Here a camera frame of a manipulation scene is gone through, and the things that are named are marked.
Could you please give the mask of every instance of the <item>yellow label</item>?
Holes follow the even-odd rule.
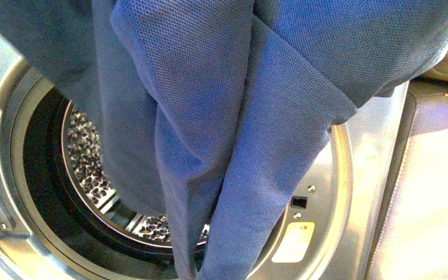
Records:
[[[296,222],[290,223],[286,229],[286,233],[282,238],[279,249],[272,257],[272,262],[276,263],[298,263],[303,259],[312,239],[313,222]]]

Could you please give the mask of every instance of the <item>gray leather surface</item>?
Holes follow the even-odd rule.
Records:
[[[412,83],[406,149],[367,279],[448,279],[448,87]]]

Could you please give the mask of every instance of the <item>clothing fold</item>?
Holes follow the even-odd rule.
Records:
[[[101,127],[123,201],[167,213],[185,280],[245,279],[331,126],[448,45],[448,0],[92,3],[3,0],[0,32]]]

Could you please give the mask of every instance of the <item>screw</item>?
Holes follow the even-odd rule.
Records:
[[[6,225],[6,223],[3,223],[3,222],[0,223],[0,230],[5,230],[7,228],[8,228],[8,226]]]

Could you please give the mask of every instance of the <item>blue fabric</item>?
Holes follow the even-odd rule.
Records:
[[[167,211],[181,279],[245,279],[330,127],[448,44],[448,0],[119,0],[119,41],[111,1],[93,1],[94,25],[79,1],[22,2],[34,5],[0,17],[1,32],[81,106],[101,103],[107,172],[132,208]],[[36,5],[49,17],[24,23]],[[93,45],[55,8],[96,27],[96,56],[84,45],[66,60],[46,59],[64,47],[26,49],[30,38]],[[216,202],[197,272],[193,250]]]

